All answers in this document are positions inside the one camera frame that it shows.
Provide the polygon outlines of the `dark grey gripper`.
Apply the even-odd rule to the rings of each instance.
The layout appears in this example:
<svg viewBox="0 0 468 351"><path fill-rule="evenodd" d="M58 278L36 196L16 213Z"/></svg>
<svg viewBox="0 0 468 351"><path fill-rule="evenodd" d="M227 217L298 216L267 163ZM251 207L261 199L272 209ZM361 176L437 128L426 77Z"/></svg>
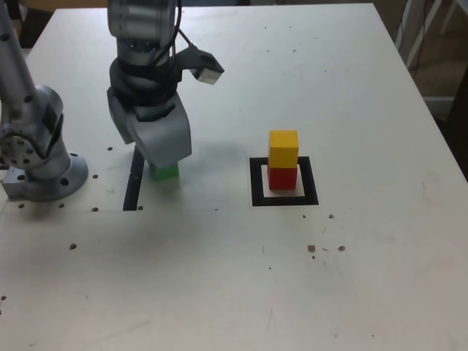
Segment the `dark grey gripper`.
<svg viewBox="0 0 468 351"><path fill-rule="evenodd" d="M124 143L135 142L149 164L166 168L192 154L189 119L178 94L164 104L134 107L127 95L110 87L107 101Z"/></svg>

